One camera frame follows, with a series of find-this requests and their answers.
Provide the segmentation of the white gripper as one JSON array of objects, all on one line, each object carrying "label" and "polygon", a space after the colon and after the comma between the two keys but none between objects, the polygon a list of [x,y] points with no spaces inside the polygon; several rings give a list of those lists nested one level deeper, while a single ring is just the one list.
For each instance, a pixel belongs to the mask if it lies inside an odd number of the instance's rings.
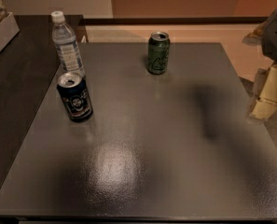
[{"label": "white gripper", "polygon": [[259,68],[256,72],[249,116],[254,119],[268,120],[277,111],[277,62],[268,69]]}]

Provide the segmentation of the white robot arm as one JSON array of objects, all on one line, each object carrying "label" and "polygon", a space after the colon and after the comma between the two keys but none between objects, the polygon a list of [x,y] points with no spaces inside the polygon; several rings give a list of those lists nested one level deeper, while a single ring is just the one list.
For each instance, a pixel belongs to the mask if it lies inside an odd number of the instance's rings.
[{"label": "white robot arm", "polygon": [[266,121],[277,111],[277,8],[266,20],[261,44],[263,55],[273,63],[257,70],[249,116]]}]

